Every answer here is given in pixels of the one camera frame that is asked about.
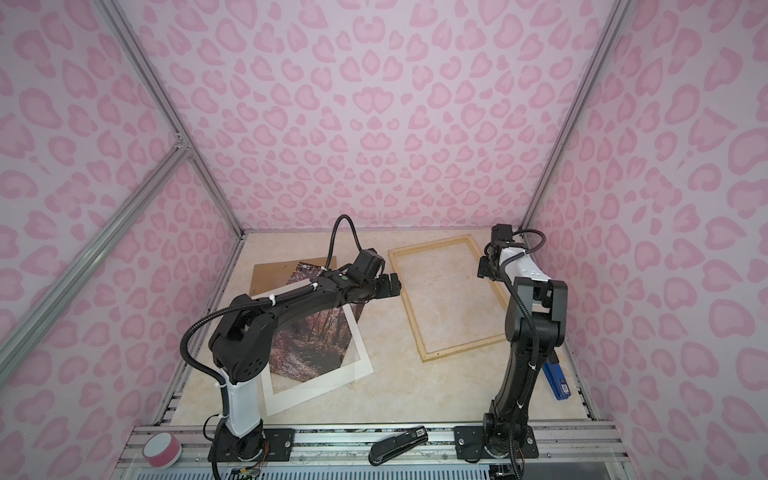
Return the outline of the white mat board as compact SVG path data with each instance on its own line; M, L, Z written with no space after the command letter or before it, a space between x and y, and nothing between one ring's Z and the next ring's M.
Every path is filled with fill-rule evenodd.
M366 346L358 326L362 307L357 304L342 306L348 316L352 330L353 346L359 355L355 361L346 360L344 364L327 374L304 383L273 376L270 372L270 359L266 368L259 375L264 399L264 415L269 417L290 408L317 399L327 393L359 381L374 372Z

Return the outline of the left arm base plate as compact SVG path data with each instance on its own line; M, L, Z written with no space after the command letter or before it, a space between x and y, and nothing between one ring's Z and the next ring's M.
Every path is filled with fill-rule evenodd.
M209 462L287 462L295 434L291 428L257 428L239 438L224 426L214 434L207 459Z

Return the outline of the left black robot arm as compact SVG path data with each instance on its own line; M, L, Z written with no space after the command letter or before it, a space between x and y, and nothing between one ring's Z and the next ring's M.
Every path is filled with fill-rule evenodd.
M385 273L384 265L375 250L365 249L353 263L323 270L303 286L259 299L241 296L225 309L209 340L223 401L210 460L266 457L267 439L254 388L268 365L274 336L325 310L399 296L402 283L396 273Z

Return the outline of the light wooden picture frame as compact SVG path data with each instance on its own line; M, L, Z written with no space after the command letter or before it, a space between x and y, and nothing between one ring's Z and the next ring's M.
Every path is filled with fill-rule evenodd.
M505 340L509 295L477 276L481 251L470 234L395 248L393 272L420 359L435 361Z

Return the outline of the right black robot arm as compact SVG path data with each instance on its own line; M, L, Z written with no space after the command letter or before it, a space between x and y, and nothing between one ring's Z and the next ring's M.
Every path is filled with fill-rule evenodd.
M483 419L484 449L496 458L512 459L527 443L539 373L565 339L568 286L543 273L531 257L545 242L539 230L497 224L478 265L480 278L503 283L510 295L504 326L510 357Z

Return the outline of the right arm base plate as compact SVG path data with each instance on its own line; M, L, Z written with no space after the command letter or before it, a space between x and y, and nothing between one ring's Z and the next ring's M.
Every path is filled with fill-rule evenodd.
M510 451L507 441L489 444L484 428L479 424L456 426L453 428L456 457L469 463L479 460L509 460ZM518 459L531 460L539 457L539 449L533 429L528 426L525 439L518 445Z

